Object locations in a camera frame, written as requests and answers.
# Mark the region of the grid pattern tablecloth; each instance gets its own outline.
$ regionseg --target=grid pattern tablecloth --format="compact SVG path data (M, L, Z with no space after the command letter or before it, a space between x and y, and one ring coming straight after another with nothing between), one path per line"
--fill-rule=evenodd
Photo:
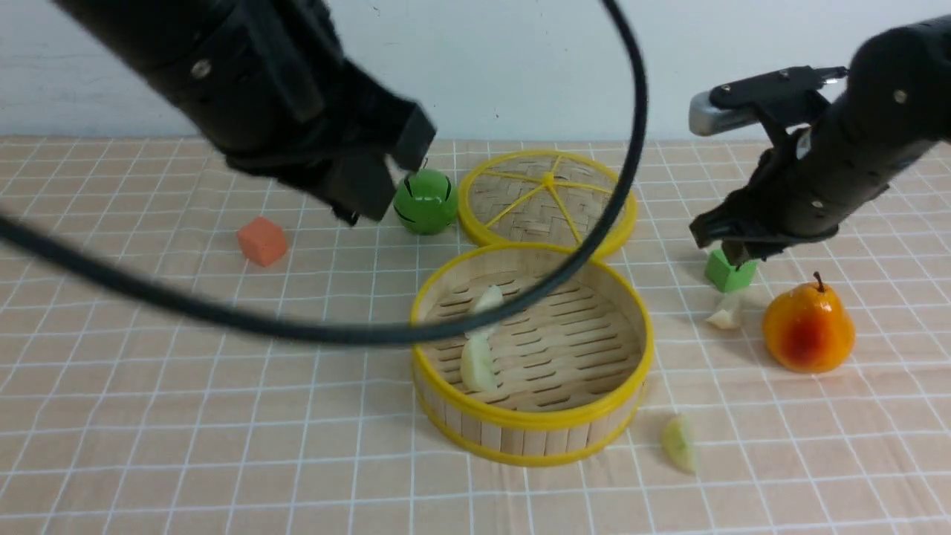
M555 145L437 142L428 166L458 180L534 147ZM624 155L557 148L615 169ZM649 397L606 451L559 468L451 446L418 410L406 350L223 333L0 248L0 533L951 533L951 151L841 236L760 266L757 306L725 334L703 321L717 294L687 224L763 148L647 148L635 233L609 260L653 318ZM426 277L470 247L457 228L419 239L395 218L341 228L191 139L3 139L0 205L125 268L312 320L403 321ZM268 269L234 238L259 214L293 242ZM814 270L859 333L820 379L773 364L759 328L770 297ZM662 458L673 412L697 428L697 477Z

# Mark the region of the toy pear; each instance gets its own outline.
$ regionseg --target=toy pear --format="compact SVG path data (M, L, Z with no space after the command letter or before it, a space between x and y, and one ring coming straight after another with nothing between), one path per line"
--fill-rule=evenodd
M781 365L801 373L825 373L839 367L855 347L855 324L836 292L819 272L815 282L780 294L763 316L769 353Z

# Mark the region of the white wall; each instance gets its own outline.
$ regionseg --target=white wall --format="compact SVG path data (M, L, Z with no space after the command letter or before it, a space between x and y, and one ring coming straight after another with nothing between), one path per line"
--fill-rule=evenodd
M423 102L440 137L619 139L631 75L600 5L581 0L330 0L349 54ZM690 97L792 65L847 64L946 0L627 0L650 83L650 135L686 138ZM0 134L192 129L46 2L0 0ZM738 136L759 136L745 129Z

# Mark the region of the apple slice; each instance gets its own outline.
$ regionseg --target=apple slice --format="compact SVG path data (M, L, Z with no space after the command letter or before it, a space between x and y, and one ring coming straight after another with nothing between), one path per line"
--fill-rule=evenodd
M668 459L677 468L695 474L696 456L693 451L693 432L683 414L671 418L660 433L660 445Z
M486 336L470 338L462 347L459 364L462 384L474 392L491 392L498 388L492 372L492 348Z
M722 330L732 330L742 326L743 311L740 306L740 294L728 293L716 311L707 318L707 323Z
M490 308L495 308L501 305L504 302L504 296L502 295L502 289L496 285L491 285L490 287L485 288L485 291L482 292L482 295L475 300L473 307L470 308L470 314L478 314L484 310L489 310ZM466 333L466 338L477 338L479 336L489 337L495 334L495 330L498 328L498 325L487 325L485 327L480 327L475 330L471 330Z

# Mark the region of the black cable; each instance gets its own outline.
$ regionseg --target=black cable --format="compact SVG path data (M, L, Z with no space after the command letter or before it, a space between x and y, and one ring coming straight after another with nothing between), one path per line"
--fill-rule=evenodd
M346 346L406 346L433 342L458 336L466 331L516 315L537 303L560 285L567 282L581 269L601 245L618 214L624 207L634 182L634 173L640 163L641 152L647 132L648 88L647 74L637 39L615 0L602 0L631 60L634 80L634 120L631 142L624 158L624 166L618 175L617 186L605 205L601 218L588 237L545 279L507 301L500 307L461 319L436 324L388 324L388 325L335 325L322 326L276 320L259 313L225 307L209 301L198 300L170 287L150 283L144 279L117 270L105 263L88 258L75 249L47 238L35 230L18 225L9 217L0 215L0 238L14 246L33 253L47 262L71 271L75 275L169 312L222 327L231 327L247 333L271 338L301 342L317 342Z

